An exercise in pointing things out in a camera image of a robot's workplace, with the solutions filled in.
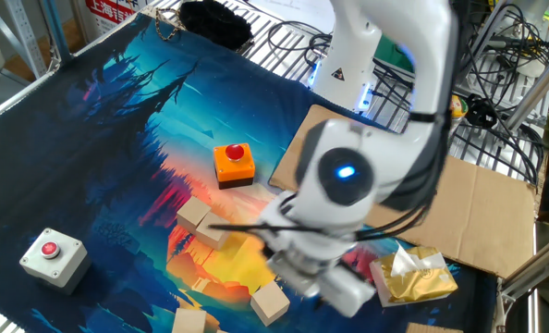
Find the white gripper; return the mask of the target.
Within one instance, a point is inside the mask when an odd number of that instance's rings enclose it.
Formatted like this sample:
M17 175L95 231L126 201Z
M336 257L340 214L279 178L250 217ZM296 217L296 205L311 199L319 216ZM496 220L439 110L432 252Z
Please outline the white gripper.
M266 263L298 293L320 297L315 310L326 301L341 315L352 317L375 293L371 283L342 262L356 242L348 236L303 231L289 217L295 196L281 192L258 217L257 235L264 242Z

